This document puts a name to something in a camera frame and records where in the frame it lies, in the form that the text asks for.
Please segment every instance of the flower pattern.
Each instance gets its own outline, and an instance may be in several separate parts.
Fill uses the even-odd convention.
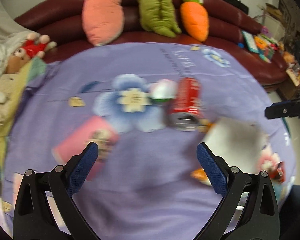
[[[230,61],[225,60],[221,57],[221,54],[212,49],[203,49],[202,53],[204,57],[217,64],[220,67],[230,67]]]
[[[134,74],[122,74],[113,82],[114,91],[101,93],[96,97],[93,112],[103,116],[120,133],[136,128],[152,132],[165,128],[164,111],[148,99],[150,84]]]

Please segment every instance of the red soda can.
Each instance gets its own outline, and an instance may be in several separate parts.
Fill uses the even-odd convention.
[[[201,119],[200,83],[195,78],[182,78],[178,83],[176,99],[170,110],[173,127],[181,131],[194,131]]]

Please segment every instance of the orange carrot plush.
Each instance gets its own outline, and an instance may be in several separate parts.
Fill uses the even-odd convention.
[[[198,41],[205,41],[209,34],[207,10],[203,0],[183,0],[180,7],[182,23],[188,34]]]

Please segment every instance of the white blanket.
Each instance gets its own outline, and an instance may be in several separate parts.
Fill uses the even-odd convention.
[[[9,16],[0,1],[0,76],[6,69],[10,54],[22,45],[30,32]]]

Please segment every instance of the green plush toy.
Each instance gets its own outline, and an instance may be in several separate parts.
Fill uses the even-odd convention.
[[[145,31],[175,38],[181,33],[172,0],[139,0],[140,24]]]

